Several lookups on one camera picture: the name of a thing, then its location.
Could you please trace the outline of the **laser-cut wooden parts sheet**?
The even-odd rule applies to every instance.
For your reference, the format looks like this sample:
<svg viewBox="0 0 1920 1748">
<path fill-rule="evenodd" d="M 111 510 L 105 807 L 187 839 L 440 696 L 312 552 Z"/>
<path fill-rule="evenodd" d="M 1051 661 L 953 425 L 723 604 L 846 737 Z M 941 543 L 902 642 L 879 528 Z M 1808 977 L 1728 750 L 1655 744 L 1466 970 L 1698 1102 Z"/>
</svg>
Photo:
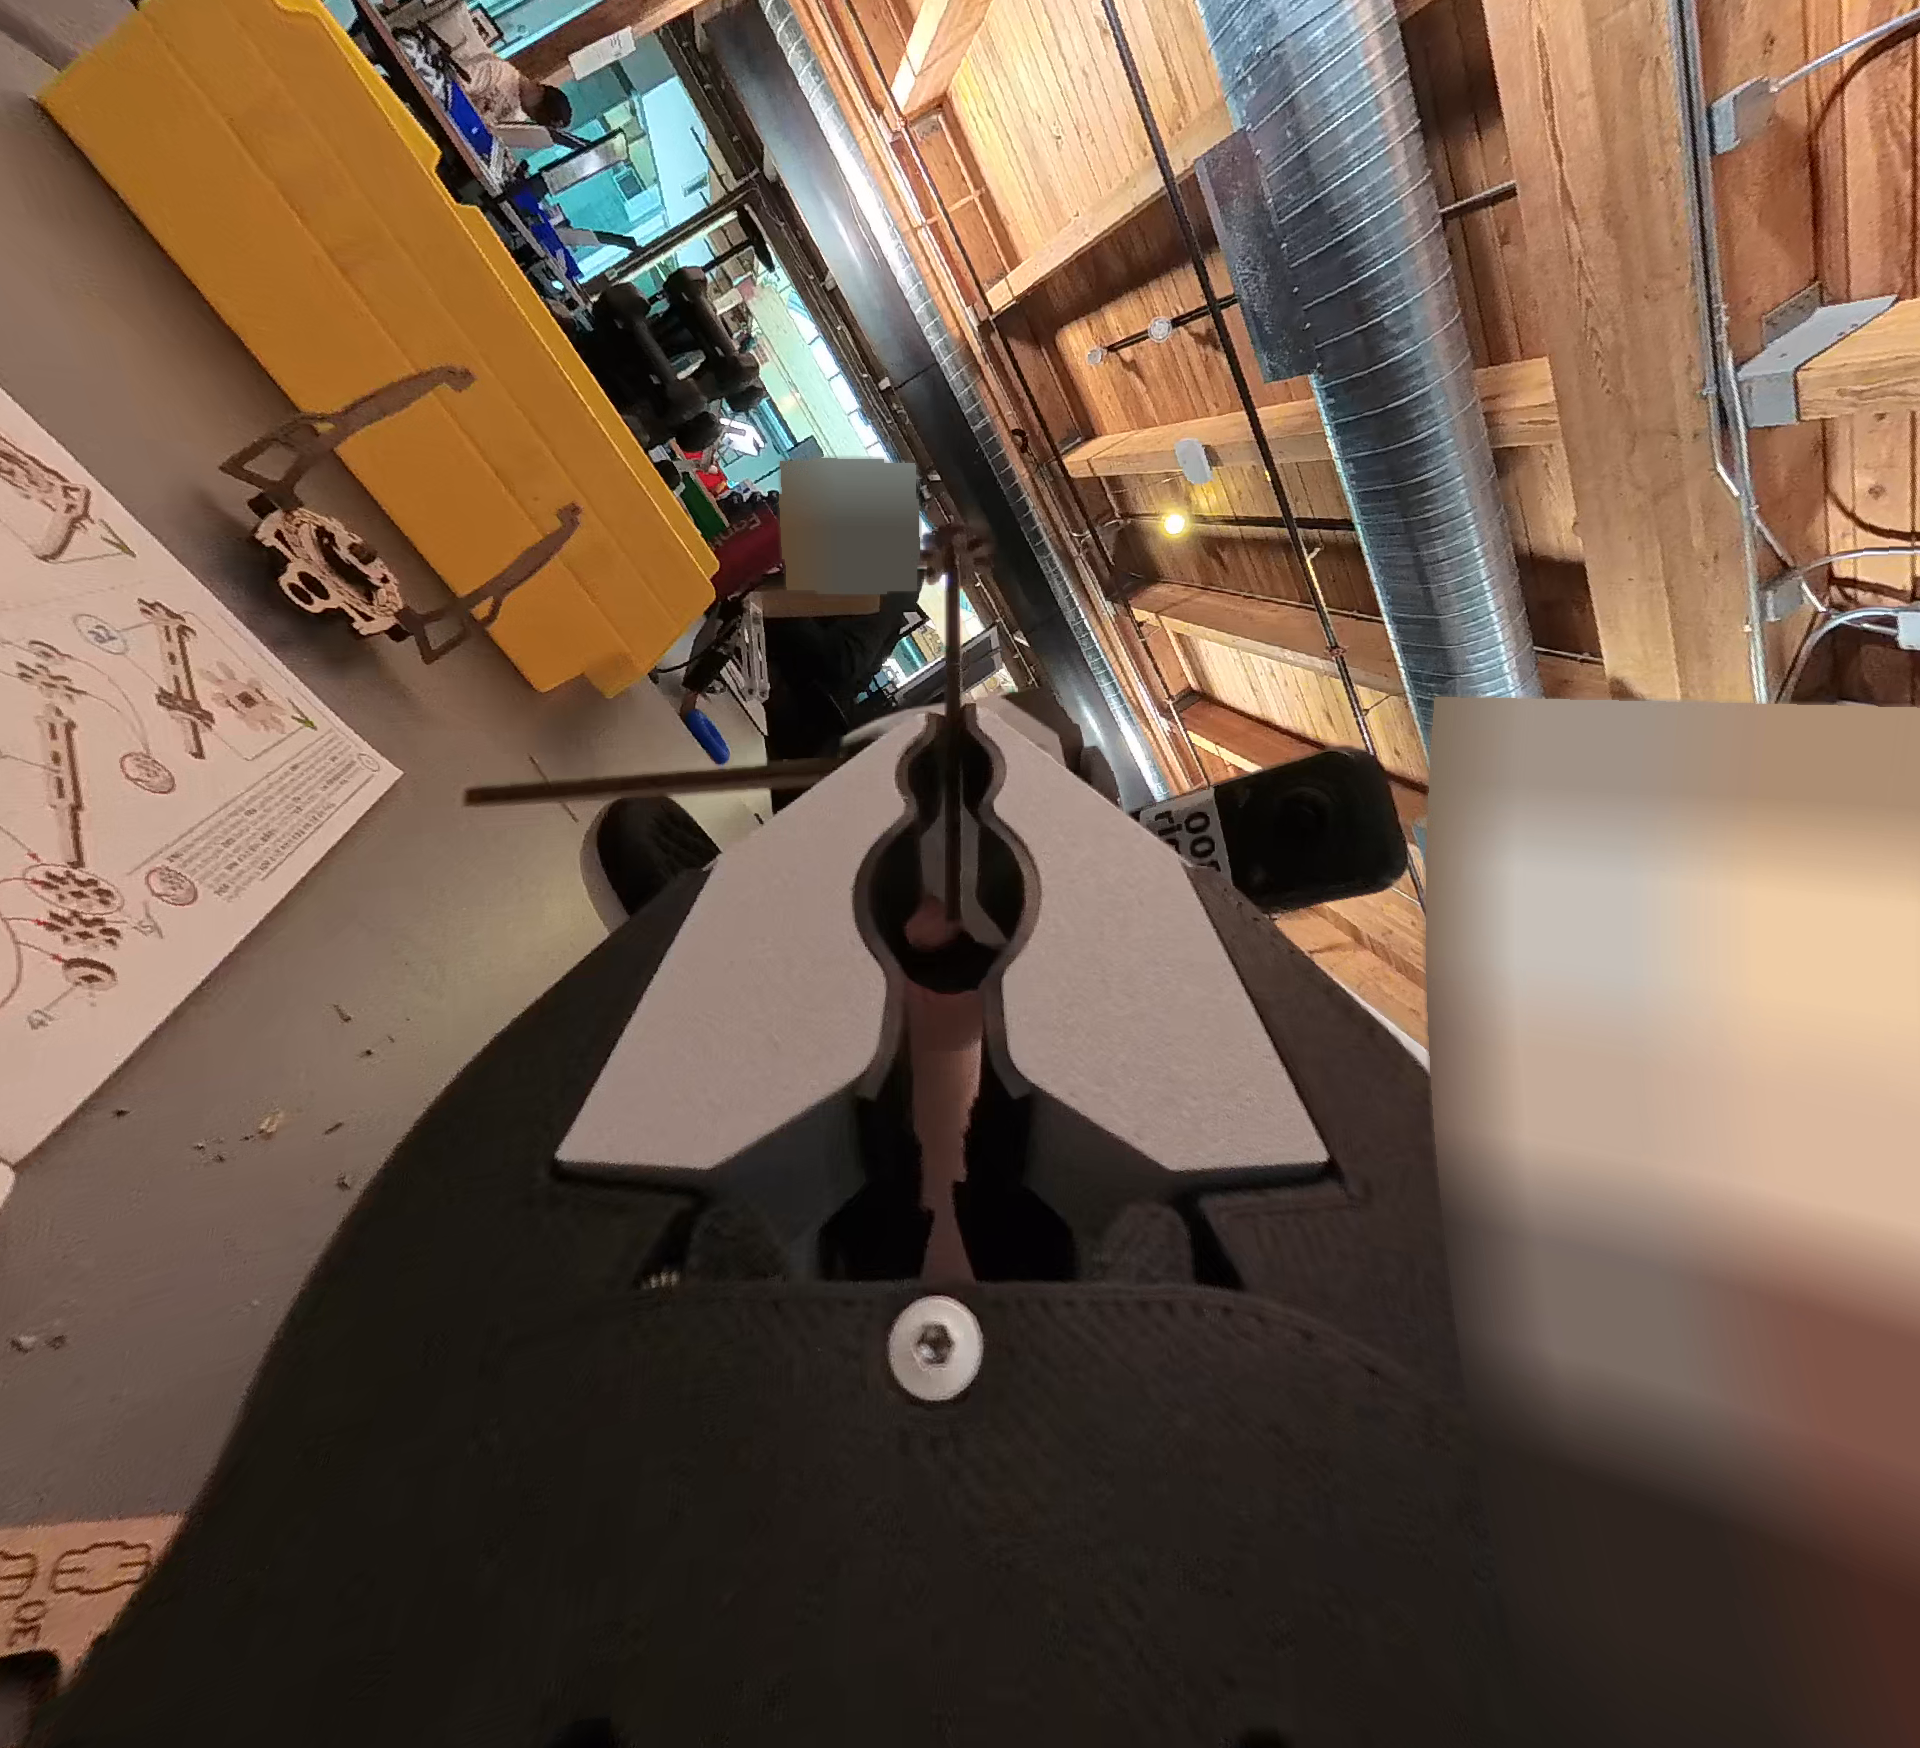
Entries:
<svg viewBox="0 0 1920 1748">
<path fill-rule="evenodd" d="M 3 1659 L 66 1684 L 152 1577 L 181 1514 L 3 1529 Z"/>
</svg>

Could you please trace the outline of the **grey metal beam bracket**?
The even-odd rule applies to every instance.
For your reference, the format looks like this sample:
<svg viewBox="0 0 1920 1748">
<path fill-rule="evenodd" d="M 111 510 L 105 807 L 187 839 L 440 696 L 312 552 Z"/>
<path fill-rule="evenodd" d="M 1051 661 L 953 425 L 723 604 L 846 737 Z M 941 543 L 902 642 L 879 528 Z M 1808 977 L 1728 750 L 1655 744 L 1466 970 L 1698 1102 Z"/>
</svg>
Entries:
<svg viewBox="0 0 1920 1748">
<path fill-rule="evenodd" d="M 1779 302 L 1761 320 L 1761 350 L 1736 366 L 1746 429 L 1786 429 L 1815 419 L 1803 411 L 1800 375 L 1898 302 L 1898 297 L 1885 294 L 1834 305 L 1825 300 L 1822 285 L 1810 285 Z"/>
</svg>

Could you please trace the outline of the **paper instruction sheet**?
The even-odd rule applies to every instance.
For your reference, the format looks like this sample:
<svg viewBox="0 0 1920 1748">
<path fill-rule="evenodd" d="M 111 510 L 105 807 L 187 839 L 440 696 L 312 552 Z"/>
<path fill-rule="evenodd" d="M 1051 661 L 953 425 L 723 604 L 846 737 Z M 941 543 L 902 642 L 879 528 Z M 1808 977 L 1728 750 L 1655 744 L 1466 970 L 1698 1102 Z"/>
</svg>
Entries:
<svg viewBox="0 0 1920 1748">
<path fill-rule="evenodd" d="M 3 399 L 5 1189 L 397 783 Z"/>
</svg>

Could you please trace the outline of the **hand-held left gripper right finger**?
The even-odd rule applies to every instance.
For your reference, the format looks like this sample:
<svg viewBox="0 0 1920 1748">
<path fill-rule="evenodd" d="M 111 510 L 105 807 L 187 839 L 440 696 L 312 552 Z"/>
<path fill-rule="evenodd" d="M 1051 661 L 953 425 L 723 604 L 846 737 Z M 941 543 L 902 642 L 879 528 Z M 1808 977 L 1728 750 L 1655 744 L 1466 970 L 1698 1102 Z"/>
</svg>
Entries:
<svg viewBox="0 0 1920 1748">
<path fill-rule="evenodd" d="M 973 705 L 981 837 L 1020 870 L 990 1044 L 1027 1105 L 1025 1187 L 1071 1235 L 1135 1205 L 1323 1181 L 1329 1150 L 1186 863 L 1022 707 Z"/>
</svg>

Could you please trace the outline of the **black dumbbell rack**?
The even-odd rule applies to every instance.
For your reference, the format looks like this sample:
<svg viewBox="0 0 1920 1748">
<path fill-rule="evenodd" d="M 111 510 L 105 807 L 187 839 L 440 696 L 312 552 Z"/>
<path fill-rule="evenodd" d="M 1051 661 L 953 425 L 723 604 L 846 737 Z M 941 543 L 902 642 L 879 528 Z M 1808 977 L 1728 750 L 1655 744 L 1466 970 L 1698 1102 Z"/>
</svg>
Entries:
<svg viewBox="0 0 1920 1748">
<path fill-rule="evenodd" d="M 655 294 L 634 282 L 601 291 L 580 350 L 647 448 L 705 456 L 727 422 L 765 401 L 756 353 L 715 313 L 703 269 L 670 272 Z"/>
</svg>

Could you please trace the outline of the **yellow plastic bin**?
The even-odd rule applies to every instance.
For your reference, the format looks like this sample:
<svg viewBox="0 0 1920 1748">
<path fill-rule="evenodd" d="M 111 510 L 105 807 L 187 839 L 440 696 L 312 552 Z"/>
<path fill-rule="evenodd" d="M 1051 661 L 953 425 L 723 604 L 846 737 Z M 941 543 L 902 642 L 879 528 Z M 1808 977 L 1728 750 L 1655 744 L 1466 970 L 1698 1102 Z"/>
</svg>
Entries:
<svg viewBox="0 0 1920 1748">
<path fill-rule="evenodd" d="M 460 593 L 578 510 L 492 627 L 532 688 L 610 699 L 695 625 L 705 540 L 323 0 L 141 0 L 37 100 L 298 411 L 468 370 L 344 463 Z"/>
</svg>

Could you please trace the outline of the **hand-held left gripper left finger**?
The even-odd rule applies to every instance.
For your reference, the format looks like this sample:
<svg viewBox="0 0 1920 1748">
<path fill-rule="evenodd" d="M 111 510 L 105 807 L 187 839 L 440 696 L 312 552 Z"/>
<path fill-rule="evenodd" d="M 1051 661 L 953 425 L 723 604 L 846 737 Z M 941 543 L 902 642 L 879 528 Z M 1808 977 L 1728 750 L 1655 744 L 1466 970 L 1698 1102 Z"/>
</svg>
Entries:
<svg viewBox="0 0 1920 1748">
<path fill-rule="evenodd" d="M 930 711 L 894 715 L 708 872 L 554 1166 L 684 1190 L 810 1239 L 867 1178 L 858 1107 L 902 1038 L 904 929 L 936 889 L 915 767 Z"/>
</svg>

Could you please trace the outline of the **large silver ventilation duct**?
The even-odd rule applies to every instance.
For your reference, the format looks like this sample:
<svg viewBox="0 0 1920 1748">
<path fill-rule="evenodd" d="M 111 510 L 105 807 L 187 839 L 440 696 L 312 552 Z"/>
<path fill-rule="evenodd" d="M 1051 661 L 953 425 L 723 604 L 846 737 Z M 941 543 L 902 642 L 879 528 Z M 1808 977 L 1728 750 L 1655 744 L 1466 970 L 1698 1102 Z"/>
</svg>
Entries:
<svg viewBox="0 0 1920 1748">
<path fill-rule="evenodd" d="M 1424 744 L 1542 692 L 1394 0 L 1196 0 Z"/>
</svg>

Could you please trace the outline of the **wooden model gear assembly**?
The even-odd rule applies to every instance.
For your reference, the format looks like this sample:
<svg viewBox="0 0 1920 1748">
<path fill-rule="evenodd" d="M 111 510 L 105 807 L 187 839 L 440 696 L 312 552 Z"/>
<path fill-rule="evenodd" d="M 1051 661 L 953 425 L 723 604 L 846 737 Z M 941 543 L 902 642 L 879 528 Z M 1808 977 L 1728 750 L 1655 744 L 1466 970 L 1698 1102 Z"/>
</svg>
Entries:
<svg viewBox="0 0 1920 1748">
<path fill-rule="evenodd" d="M 437 609 L 411 606 L 388 565 L 344 522 L 300 499 L 300 483 L 337 445 L 403 416 L 436 391 L 466 393 L 468 369 L 437 366 L 406 375 L 330 414 L 300 414 L 220 463 L 220 474 L 250 488 L 254 541 L 278 566 L 281 593 L 309 614 L 338 614 L 361 639 L 411 642 L 433 665 L 490 631 L 508 601 L 549 569 L 583 525 L 584 510 L 566 503 L 554 528 L 487 583 Z"/>
</svg>

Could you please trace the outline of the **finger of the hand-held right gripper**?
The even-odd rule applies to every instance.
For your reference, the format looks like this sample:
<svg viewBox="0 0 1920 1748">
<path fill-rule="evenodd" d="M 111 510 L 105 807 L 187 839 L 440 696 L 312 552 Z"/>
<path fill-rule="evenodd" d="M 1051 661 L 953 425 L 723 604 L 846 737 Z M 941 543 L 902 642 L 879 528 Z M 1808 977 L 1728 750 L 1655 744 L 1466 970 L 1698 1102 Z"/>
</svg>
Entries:
<svg viewBox="0 0 1920 1748">
<path fill-rule="evenodd" d="M 978 702 L 978 732 L 994 725 L 1056 761 L 1068 776 L 1123 807 L 1117 774 L 1081 723 L 1051 694 L 995 694 Z"/>
</svg>

